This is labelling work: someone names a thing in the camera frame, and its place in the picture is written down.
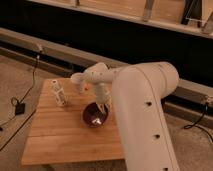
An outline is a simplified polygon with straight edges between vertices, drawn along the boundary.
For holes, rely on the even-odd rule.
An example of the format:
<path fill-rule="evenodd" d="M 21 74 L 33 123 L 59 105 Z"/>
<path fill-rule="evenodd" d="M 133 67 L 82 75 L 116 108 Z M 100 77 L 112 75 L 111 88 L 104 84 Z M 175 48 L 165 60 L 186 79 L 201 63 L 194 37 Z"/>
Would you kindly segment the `white ribbed gripper body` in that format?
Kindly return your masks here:
<path fill-rule="evenodd" d="M 99 104 L 107 103 L 110 100 L 110 92 L 105 83 L 97 83 L 93 85 L 93 91 L 96 96 L 96 102 Z"/>

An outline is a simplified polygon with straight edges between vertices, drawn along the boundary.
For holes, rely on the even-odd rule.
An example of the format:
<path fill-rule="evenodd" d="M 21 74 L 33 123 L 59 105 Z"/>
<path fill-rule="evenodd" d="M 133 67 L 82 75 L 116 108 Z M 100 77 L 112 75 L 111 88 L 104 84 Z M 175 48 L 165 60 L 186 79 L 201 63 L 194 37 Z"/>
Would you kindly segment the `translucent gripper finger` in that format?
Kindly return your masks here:
<path fill-rule="evenodd" d="M 108 109 L 111 109 L 112 108 L 112 102 L 111 102 L 111 99 L 108 99 L 107 102 L 106 102 L 106 107 Z"/>
<path fill-rule="evenodd" d="M 101 113 L 106 113 L 106 107 L 104 104 L 98 104 L 98 108 L 101 111 Z"/>

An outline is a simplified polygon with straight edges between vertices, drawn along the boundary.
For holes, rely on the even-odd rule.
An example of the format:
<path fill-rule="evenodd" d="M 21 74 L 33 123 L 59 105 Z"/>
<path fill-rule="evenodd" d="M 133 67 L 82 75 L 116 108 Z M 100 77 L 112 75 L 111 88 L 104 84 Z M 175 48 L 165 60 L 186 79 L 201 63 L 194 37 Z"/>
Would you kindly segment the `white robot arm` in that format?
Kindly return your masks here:
<path fill-rule="evenodd" d="M 151 62 L 108 68 L 100 62 L 71 82 L 80 92 L 93 86 L 100 109 L 113 108 L 128 171 L 180 171 L 161 100 L 179 82 L 168 62 Z"/>

